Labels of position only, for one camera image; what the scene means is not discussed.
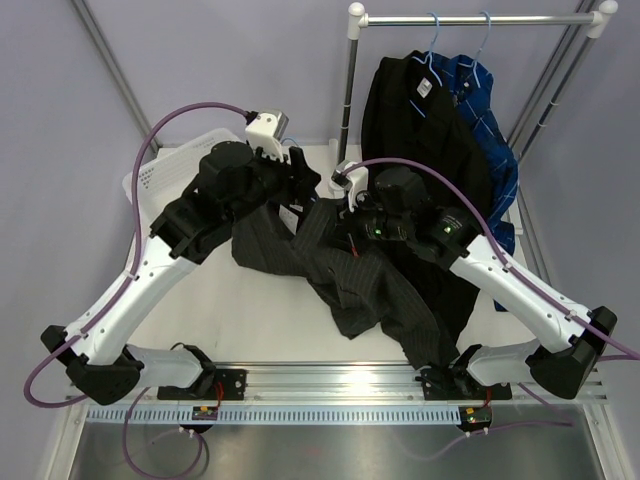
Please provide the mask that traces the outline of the dark pinstriped shirt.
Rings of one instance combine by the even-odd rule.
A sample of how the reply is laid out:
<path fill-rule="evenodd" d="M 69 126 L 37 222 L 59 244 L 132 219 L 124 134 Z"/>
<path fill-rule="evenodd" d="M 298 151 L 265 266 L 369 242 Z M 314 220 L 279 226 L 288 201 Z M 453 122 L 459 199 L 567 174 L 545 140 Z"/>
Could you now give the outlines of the dark pinstriped shirt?
<path fill-rule="evenodd" d="M 320 199 L 293 233 L 263 206 L 233 226 L 232 256 L 241 267 L 306 279 L 349 339 L 380 325 L 416 369 L 453 361 L 458 350 L 442 322 L 379 248 L 353 254 L 330 244 L 337 220 L 336 203 Z"/>

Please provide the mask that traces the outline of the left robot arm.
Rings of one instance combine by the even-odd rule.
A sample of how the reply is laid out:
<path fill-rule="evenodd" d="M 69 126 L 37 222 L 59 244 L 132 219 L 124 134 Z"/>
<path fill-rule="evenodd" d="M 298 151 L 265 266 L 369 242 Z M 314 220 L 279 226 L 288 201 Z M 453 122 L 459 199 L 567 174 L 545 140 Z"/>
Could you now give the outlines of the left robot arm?
<path fill-rule="evenodd" d="M 214 145 L 181 195 L 152 222 L 134 272 L 114 295 L 94 304 L 89 319 L 49 326 L 42 343 L 60 361 L 72 384 L 100 405 L 136 388 L 168 388 L 187 399 L 208 396 L 216 366 L 198 347 L 139 348 L 129 339 L 156 304 L 219 246 L 240 220 L 270 200 L 308 200 L 320 175 L 292 146 L 282 159 L 239 141 Z"/>

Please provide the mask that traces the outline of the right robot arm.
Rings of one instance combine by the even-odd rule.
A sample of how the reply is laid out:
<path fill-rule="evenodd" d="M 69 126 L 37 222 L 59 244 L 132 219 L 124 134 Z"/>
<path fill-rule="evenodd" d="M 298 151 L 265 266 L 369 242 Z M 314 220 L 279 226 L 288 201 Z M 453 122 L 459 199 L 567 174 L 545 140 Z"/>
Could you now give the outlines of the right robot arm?
<path fill-rule="evenodd" d="M 445 185 L 464 206 L 434 206 L 421 176 L 434 170 L 404 159 L 387 163 L 373 188 L 372 161 L 344 161 L 334 170 L 329 188 L 341 204 L 342 231 L 352 242 L 405 245 L 420 260 L 490 295 L 534 336 L 501 347 L 472 345 L 446 367 L 423 369 L 423 385 L 481 398 L 499 384 L 534 382 L 556 397 L 575 398 L 606 348 L 616 315 L 567 298 L 520 265 L 450 182 Z"/>

